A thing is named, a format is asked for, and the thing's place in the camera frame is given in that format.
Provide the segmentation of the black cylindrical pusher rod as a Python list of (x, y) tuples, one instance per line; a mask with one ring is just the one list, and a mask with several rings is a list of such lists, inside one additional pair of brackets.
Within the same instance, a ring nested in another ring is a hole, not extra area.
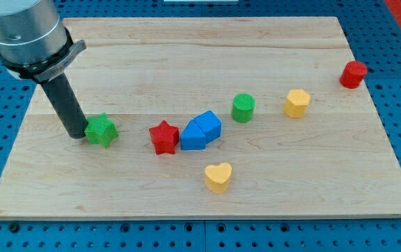
[(87, 119), (63, 73), (41, 85), (68, 135), (73, 139), (85, 137)]

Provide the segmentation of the grey clamp flange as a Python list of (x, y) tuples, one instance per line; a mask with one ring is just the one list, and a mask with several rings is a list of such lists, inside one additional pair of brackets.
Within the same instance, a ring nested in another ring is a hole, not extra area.
[(75, 60), (78, 54), (87, 49), (84, 40), (74, 42), (68, 29), (66, 43), (54, 55), (35, 63), (14, 63), (0, 54), (1, 63), (9, 73), (17, 79), (30, 79), (35, 83), (46, 83), (62, 75), (65, 69)]

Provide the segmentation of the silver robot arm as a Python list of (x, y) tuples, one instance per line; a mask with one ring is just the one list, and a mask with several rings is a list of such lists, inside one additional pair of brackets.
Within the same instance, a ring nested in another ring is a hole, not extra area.
[(85, 136), (87, 119), (65, 75), (86, 49), (74, 41), (51, 0), (0, 0), (0, 60), (20, 80), (39, 84), (73, 139)]

